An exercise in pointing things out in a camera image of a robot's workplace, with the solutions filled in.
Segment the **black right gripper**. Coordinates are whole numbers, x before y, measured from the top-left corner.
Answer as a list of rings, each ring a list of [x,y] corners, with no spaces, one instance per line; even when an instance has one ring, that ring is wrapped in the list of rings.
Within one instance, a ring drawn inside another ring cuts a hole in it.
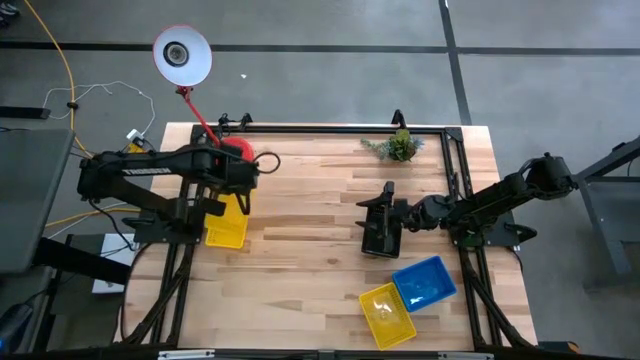
[[[359,207],[376,207],[380,220],[356,221],[355,224],[365,230],[379,232],[377,237],[384,247],[394,247],[396,229],[418,231],[413,208],[406,199],[394,199],[394,193],[395,183],[387,181],[380,196],[356,203]]]

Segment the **green artificial plant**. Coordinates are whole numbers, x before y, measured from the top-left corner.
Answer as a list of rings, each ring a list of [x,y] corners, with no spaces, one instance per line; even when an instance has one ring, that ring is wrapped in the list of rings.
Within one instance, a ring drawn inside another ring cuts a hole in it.
[[[408,129],[399,129],[385,141],[372,142],[362,138],[360,144],[380,160],[409,162],[424,146],[424,141],[412,136]]]

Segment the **red desk lamp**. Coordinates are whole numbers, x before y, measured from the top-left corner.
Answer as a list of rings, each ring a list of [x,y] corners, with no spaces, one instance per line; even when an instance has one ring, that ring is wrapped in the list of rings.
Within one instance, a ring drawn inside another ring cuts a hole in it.
[[[199,121],[205,143],[214,149],[228,151],[243,160],[252,161],[254,152],[243,139],[224,141],[216,135],[191,100],[193,88],[210,74],[213,53],[206,38],[189,25],[173,25],[164,29],[152,46],[154,64],[159,73],[176,87],[175,92]]]

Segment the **white cardboard box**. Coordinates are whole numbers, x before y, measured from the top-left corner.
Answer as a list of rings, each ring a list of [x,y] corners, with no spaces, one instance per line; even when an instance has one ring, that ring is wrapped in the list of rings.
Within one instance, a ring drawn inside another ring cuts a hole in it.
[[[134,234],[124,234],[124,237],[130,243],[128,246],[124,240],[116,233],[108,233],[104,235],[100,256],[118,263],[131,266],[134,256],[140,245],[134,241]],[[124,286],[104,280],[94,280],[92,285],[92,293],[97,295],[123,293]]]

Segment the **black desk leg beam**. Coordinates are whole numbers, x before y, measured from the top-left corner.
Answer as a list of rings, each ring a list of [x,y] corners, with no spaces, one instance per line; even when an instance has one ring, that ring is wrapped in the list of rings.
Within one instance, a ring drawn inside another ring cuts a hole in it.
[[[120,262],[76,249],[49,238],[41,238],[32,258],[33,266],[49,266],[92,279],[124,285],[131,267]]]

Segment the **grey desk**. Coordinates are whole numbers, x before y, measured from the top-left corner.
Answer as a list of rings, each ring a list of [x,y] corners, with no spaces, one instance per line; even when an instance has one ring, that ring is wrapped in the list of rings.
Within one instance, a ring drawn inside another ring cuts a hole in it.
[[[73,138],[65,129],[0,132],[0,275],[31,266]]]

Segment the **orange and black object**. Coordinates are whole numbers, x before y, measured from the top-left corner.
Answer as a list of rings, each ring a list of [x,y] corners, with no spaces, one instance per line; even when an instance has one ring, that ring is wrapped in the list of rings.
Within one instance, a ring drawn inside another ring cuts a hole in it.
[[[550,352],[580,354],[580,347],[572,341],[540,341],[538,346]]]

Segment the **black floor bar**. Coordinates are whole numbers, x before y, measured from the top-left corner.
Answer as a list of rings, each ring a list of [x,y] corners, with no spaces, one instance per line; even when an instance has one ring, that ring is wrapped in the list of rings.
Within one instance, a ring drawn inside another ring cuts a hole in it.
[[[47,108],[0,106],[0,118],[46,120],[50,114]]]

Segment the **grey side table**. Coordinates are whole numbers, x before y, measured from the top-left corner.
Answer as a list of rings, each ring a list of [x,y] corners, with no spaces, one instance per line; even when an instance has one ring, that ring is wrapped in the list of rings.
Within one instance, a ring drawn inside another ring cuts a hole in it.
[[[587,292],[640,288],[640,265],[634,267],[625,251],[627,245],[640,246],[640,176],[611,174],[632,164],[640,165],[640,136],[574,175],[595,236],[613,267],[611,274],[586,282]]]

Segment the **black computer mouse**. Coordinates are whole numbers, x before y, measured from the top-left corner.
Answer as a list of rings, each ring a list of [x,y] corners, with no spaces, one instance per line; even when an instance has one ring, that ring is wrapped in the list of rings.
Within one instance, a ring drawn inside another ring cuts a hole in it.
[[[31,305],[18,303],[0,316],[0,354],[11,354],[18,349],[32,314]]]

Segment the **person's shoe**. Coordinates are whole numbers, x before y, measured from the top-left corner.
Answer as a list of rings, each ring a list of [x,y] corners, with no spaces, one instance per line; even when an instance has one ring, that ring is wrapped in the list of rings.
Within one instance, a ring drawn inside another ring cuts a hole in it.
[[[8,1],[0,1],[0,29],[8,27],[11,22],[21,16],[21,11]]]

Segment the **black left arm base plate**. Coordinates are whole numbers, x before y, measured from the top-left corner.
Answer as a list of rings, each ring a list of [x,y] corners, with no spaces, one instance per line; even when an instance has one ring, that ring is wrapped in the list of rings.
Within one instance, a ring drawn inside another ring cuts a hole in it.
[[[163,220],[157,214],[143,212],[129,224],[134,229],[134,241],[143,244],[190,245],[201,242],[203,222],[179,223]]]

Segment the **black aluminium table frame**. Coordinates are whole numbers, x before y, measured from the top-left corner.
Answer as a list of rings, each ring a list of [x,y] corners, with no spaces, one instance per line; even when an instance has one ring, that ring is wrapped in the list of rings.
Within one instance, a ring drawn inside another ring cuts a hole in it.
[[[387,181],[410,201],[495,183],[489,131],[481,126],[421,126],[425,145],[408,163],[385,163],[360,140],[381,140],[386,125],[256,124],[245,136],[266,152],[251,197],[244,246],[198,246],[183,307],[182,347],[372,350],[359,296],[392,274],[438,256],[461,281],[458,250],[441,230],[405,233],[396,259],[361,251],[357,202]]]

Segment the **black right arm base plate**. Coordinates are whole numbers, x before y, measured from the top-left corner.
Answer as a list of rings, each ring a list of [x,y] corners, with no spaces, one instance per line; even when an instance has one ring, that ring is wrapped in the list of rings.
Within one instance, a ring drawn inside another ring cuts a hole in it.
[[[516,224],[512,212],[500,215],[493,225],[484,230],[471,231],[462,228],[449,230],[453,243],[458,247],[514,247],[537,236],[528,226]]]

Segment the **silver metal bracket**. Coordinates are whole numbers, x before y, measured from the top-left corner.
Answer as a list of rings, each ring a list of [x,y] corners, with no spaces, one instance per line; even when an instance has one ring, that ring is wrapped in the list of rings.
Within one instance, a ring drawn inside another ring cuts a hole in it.
[[[438,360],[494,360],[494,355],[490,353],[478,352],[439,352]]]
[[[215,351],[209,349],[171,350],[158,353],[157,360],[211,360]]]

